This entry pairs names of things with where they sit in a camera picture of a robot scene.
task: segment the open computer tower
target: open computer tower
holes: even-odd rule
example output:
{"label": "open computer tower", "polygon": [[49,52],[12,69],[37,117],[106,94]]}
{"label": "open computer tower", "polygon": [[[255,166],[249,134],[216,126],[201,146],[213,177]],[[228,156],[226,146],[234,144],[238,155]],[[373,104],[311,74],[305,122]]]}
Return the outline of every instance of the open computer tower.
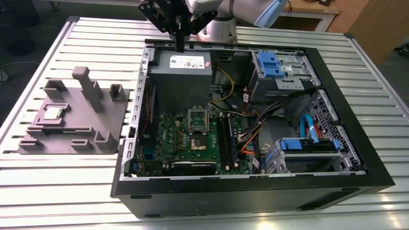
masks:
{"label": "open computer tower", "polygon": [[145,42],[110,191],[137,217],[323,209],[393,185],[314,48]]}

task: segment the slotted metal surface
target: slotted metal surface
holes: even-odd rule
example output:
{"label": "slotted metal surface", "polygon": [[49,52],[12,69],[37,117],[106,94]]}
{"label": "slotted metal surface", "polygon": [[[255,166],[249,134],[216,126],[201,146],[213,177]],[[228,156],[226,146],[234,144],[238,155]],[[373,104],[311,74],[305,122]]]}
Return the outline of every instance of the slotted metal surface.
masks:
{"label": "slotted metal surface", "polygon": [[41,87],[46,79],[60,78],[68,87],[78,87],[70,71],[74,66],[88,66],[101,88],[120,83],[134,89],[145,38],[168,39],[168,35],[141,21],[81,18],[65,24],[0,129],[0,227],[409,228],[407,108],[359,47],[342,34],[237,28],[240,43],[318,49],[395,182],[377,194],[358,196],[321,211],[137,219],[109,197],[116,155],[17,154],[20,138],[45,98]]}

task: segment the motherboard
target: motherboard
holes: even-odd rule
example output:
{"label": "motherboard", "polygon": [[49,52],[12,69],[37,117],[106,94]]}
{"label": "motherboard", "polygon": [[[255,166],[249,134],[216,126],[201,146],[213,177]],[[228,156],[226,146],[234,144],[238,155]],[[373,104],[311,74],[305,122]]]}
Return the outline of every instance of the motherboard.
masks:
{"label": "motherboard", "polygon": [[169,168],[178,167],[182,170],[169,175],[189,175],[186,168],[192,166],[194,173],[249,174],[248,157],[236,149],[241,132],[241,118],[230,114],[208,115],[194,110],[160,114],[156,146],[141,149],[140,176],[164,176]]}

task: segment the power supply label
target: power supply label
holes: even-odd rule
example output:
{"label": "power supply label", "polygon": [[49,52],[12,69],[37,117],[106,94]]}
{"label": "power supply label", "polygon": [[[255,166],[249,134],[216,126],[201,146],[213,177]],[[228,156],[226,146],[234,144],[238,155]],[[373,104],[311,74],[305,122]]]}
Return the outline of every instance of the power supply label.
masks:
{"label": "power supply label", "polygon": [[204,69],[205,68],[205,58],[201,56],[177,56],[170,57],[170,68],[178,69]]}

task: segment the ram slot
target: ram slot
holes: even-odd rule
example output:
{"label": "ram slot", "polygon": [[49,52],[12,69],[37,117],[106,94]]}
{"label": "ram slot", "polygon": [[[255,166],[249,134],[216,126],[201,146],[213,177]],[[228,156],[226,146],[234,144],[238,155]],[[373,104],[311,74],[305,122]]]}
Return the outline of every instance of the ram slot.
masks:
{"label": "ram slot", "polygon": [[237,150],[236,150],[236,138],[234,138],[234,130],[233,130],[233,124],[232,124],[232,118],[228,116],[225,118],[225,122],[228,125],[229,130],[229,152],[230,152],[230,167],[236,167],[237,162]]}
{"label": "ram slot", "polygon": [[224,170],[229,170],[228,162],[228,140],[225,139],[224,134],[224,119],[222,117],[217,118],[217,139],[218,139],[218,151],[220,151],[220,164]]}

